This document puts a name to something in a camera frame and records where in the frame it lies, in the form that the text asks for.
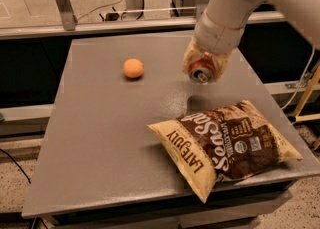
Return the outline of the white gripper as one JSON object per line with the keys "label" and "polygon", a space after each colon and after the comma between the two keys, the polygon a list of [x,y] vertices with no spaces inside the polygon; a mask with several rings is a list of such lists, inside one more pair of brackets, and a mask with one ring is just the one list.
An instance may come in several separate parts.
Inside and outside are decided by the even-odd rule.
{"label": "white gripper", "polygon": [[213,81],[217,82],[225,72],[231,56],[230,53],[238,47],[243,33],[243,28],[233,29],[216,23],[209,17],[207,10],[204,10],[196,23],[193,38],[184,53],[183,72],[187,73],[189,66],[198,61],[204,52],[208,52],[214,54],[212,57]]}

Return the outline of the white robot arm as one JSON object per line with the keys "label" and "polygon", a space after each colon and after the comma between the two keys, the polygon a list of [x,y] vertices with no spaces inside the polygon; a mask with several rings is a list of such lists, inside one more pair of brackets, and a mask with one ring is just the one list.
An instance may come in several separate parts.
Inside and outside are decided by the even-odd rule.
{"label": "white robot arm", "polygon": [[320,0],[209,0],[184,54],[183,72],[197,84],[218,80],[250,15],[267,2],[314,48],[320,48]]}

